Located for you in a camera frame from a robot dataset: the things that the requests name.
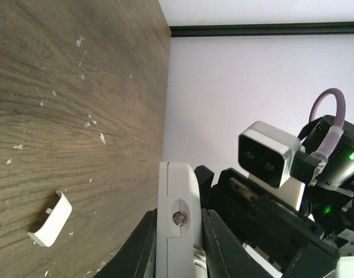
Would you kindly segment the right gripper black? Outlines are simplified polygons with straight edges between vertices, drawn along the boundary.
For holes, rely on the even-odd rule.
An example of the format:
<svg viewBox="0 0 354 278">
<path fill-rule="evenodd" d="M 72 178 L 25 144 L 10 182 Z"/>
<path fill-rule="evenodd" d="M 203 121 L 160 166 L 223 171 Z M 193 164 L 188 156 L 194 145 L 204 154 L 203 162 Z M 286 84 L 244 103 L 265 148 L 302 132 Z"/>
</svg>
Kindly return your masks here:
<svg viewBox="0 0 354 278">
<path fill-rule="evenodd" d="M 234 169 L 223 170 L 217 184 L 207 167 L 198 166 L 194 172 L 202 210 L 223 211 L 229 217 L 247 215 L 271 231 L 268 251 L 249 241 L 242 245 L 262 251 L 283 277 L 326 277 L 335 271 L 339 253 L 323 241 L 325 232 L 320 225 Z"/>
</svg>

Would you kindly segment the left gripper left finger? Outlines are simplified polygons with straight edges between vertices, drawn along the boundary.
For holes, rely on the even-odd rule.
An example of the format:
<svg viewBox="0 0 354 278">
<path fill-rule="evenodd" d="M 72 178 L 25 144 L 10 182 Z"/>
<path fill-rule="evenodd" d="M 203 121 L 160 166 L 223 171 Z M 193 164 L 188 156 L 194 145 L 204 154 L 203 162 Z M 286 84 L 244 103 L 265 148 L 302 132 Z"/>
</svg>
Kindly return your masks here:
<svg viewBox="0 0 354 278">
<path fill-rule="evenodd" d="M 157 209 L 146 212 L 117 254 L 96 277 L 156 277 Z"/>
</svg>

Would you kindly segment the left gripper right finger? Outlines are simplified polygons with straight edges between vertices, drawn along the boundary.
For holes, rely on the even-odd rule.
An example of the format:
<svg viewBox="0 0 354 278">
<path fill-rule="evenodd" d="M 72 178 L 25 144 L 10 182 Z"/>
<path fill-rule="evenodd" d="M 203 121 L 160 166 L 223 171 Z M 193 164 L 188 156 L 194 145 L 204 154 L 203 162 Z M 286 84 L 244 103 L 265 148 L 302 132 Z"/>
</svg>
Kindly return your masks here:
<svg viewBox="0 0 354 278">
<path fill-rule="evenodd" d="M 249 241 L 270 250 L 271 231 L 247 215 L 229 217 L 223 211 L 202 210 L 204 247 L 210 277 L 271 277 L 243 247 Z"/>
</svg>

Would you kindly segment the white remote control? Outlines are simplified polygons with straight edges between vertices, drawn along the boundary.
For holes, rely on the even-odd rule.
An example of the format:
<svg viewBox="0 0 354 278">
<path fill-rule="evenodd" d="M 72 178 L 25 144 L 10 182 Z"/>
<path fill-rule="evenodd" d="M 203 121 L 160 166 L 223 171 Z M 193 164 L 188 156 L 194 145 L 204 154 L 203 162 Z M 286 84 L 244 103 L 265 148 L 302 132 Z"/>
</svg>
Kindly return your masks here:
<svg viewBox="0 0 354 278">
<path fill-rule="evenodd" d="M 156 277 L 207 277 L 200 191 L 187 163 L 159 167 Z"/>
</svg>

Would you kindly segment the white battery cover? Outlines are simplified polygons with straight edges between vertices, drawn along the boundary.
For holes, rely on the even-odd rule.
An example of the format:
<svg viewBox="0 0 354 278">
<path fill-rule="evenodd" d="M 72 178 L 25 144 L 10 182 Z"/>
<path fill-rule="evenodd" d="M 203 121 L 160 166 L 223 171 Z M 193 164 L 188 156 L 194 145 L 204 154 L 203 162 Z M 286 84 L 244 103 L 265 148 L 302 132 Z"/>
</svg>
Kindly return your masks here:
<svg viewBox="0 0 354 278">
<path fill-rule="evenodd" d="M 56 194 L 59 200 L 53 208 L 46 209 L 48 217 L 43 225 L 36 232 L 27 232 L 27 235 L 41 247 L 51 247 L 54 244 L 72 213 L 72 205 L 64 192 L 56 191 Z"/>
</svg>

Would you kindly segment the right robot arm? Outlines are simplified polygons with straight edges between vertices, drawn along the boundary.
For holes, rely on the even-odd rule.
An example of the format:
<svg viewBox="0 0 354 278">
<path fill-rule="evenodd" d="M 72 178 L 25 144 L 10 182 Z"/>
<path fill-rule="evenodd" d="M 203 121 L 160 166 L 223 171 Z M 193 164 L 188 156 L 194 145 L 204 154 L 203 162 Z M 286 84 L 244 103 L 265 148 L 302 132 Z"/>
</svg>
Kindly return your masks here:
<svg viewBox="0 0 354 278">
<path fill-rule="evenodd" d="M 345 122 L 321 173 L 311 157 L 333 123 L 326 115 L 300 131 L 305 152 L 284 195 L 275 187 L 279 158 L 247 139 L 239 154 L 250 177 L 229 168 L 214 183 L 209 168 L 196 167 L 209 277 L 268 277 L 247 247 L 283 277 L 354 277 L 354 125 Z"/>
</svg>

